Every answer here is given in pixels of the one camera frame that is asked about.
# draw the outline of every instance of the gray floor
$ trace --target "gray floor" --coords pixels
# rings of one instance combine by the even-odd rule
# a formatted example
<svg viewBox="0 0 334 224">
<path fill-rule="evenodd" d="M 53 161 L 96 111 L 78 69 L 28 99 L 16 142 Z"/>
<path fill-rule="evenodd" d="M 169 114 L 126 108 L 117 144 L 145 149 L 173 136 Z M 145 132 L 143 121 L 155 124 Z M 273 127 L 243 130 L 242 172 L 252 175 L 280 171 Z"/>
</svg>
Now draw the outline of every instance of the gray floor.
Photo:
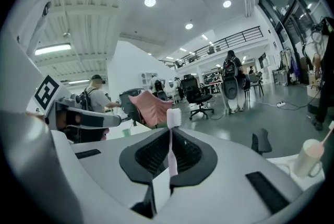
<svg viewBox="0 0 334 224">
<path fill-rule="evenodd" d="M 291 102 L 298 106 L 306 105 L 310 99 L 306 94 L 305 85 L 280 86 L 268 84 L 263 86 L 264 96 L 259 96 L 258 89 L 256 93 L 250 91 L 250 107 L 246 101 L 246 107 L 243 112 L 237 112 L 234 115 L 223 115 L 222 95 L 214 95 L 211 99 L 211 106 L 214 108 L 214 115 L 208 112 L 209 119 L 202 114 L 193 116 L 190 120 L 189 103 L 179 103 L 174 108 L 180 108 L 182 111 L 183 128 L 193 129 L 212 136 L 220 138 L 229 138 L 233 142 L 250 147 L 252 144 L 252 132 L 262 127 L 269 135 L 269 141 L 272 145 L 272 152 L 264 154 L 265 158 L 282 157 L 298 154 L 304 141 L 310 138 L 323 140 L 329 131 L 328 125 L 331 119 L 334 119 L 332 108 L 329 109 L 324 124 L 324 130 L 318 132 L 311 124 L 313 115 L 309 114 L 307 108 L 301 108 L 297 111 L 288 111 L 278 109 L 261 103 L 277 104 L 281 100 Z M 284 109 L 294 109 L 292 105 L 285 105 Z M 322 157 L 325 173 L 331 166 L 334 156 L 334 135 L 332 135 L 325 144 L 325 153 Z"/>
</svg>

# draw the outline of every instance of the railing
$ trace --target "railing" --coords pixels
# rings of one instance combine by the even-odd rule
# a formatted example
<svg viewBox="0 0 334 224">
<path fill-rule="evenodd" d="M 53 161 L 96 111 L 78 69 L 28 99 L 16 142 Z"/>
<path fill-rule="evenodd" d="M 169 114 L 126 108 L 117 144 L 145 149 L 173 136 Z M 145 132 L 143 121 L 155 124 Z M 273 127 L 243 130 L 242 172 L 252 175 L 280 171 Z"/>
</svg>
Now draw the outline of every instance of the railing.
<svg viewBox="0 0 334 224">
<path fill-rule="evenodd" d="M 169 62 L 169 61 L 164 61 L 164 60 L 159 60 L 160 62 L 162 62 L 164 65 L 167 65 L 170 69 L 176 69 L 176 65 L 173 62 Z"/>
<path fill-rule="evenodd" d="M 263 37 L 263 34 L 260 30 L 260 26 L 253 27 L 253 28 L 244 30 L 240 33 L 233 34 L 232 36 L 229 36 L 227 38 L 218 40 L 212 45 L 204 46 L 203 48 L 184 56 L 179 61 L 176 61 L 173 64 L 174 64 L 174 67 L 180 68 L 186 64 L 199 60 L 200 58 L 203 58 L 205 56 L 215 54 L 216 52 L 219 52 L 221 50 L 225 50 L 227 48 L 231 48 L 241 43 L 248 42 L 248 41 L 262 38 L 262 37 Z"/>
</svg>

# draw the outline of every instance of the white pants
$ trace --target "white pants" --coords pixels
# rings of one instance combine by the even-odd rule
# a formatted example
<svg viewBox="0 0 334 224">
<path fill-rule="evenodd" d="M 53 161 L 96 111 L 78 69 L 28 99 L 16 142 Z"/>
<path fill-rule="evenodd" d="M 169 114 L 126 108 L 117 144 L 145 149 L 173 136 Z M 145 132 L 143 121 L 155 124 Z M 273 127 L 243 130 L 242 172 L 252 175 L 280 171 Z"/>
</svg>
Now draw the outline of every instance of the white pants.
<svg viewBox="0 0 334 224">
<path fill-rule="evenodd" d="M 242 88 L 238 87 L 238 94 L 233 100 L 228 100 L 229 107 L 231 110 L 235 111 L 238 106 L 243 108 L 245 105 L 245 92 Z"/>
</svg>

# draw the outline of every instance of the pink towel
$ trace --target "pink towel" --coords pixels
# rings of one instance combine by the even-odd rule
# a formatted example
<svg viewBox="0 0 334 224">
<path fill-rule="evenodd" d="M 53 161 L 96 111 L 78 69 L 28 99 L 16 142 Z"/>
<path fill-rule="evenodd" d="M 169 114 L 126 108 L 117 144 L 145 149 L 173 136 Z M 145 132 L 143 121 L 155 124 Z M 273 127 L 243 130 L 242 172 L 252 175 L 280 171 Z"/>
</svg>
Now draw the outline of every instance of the pink towel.
<svg viewBox="0 0 334 224">
<path fill-rule="evenodd" d="M 132 104 L 140 111 L 148 126 L 155 126 L 167 121 L 167 110 L 172 107 L 173 101 L 162 101 L 149 91 L 138 96 L 129 96 Z"/>
</svg>

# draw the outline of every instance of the fluorescent light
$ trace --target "fluorescent light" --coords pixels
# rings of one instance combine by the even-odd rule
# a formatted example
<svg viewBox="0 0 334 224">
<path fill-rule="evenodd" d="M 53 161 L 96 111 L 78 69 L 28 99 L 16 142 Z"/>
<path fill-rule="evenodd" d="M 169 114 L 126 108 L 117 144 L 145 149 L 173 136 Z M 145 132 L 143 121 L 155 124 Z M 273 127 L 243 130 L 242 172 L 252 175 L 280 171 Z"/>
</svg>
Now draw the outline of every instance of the fluorescent light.
<svg viewBox="0 0 334 224">
<path fill-rule="evenodd" d="M 70 50 L 70 49 L 71 49 L 70 44 L 48 46 L 46 48 L 41 48 L 41 49 L 36 50 L 35 55 L 41 55 L 41 54 L 56 52 L 56 51 L 66 51 L 66 50 Z"/>
<path fill-rule="evenodd" d="M 148 7 L 153 7 L 156 4 L 156 0 L 145 0 L 144 3 Z"/>
<path fill-rule="evenodd" d="M 191 29 L 193 26 L 194 26 L 194 25 L 193 25 L 192 23 L 188 23 L 188 24 L 186 25 L 186 29 L 189 30 L 189 29 Z"/>
<path fill-rule="evenodd" d="M 228 8 L 228 7 L 231 6 L 231 4 L 232 4 L 231 1 L 225 1 L 225 2 L 223 3 L 223 7 L 224 7 L 224 8 Z"/>
<path fill-rule="evenodd" d="M 84 82 L 88 82 L 89 79 L 85 79 L 85 80 L 79 80 L 79 81 L 72 81 L 72 82 L 68 82 L 69 84 L 77 84 L 77 83 L 84 83 Z"/>
</svg>

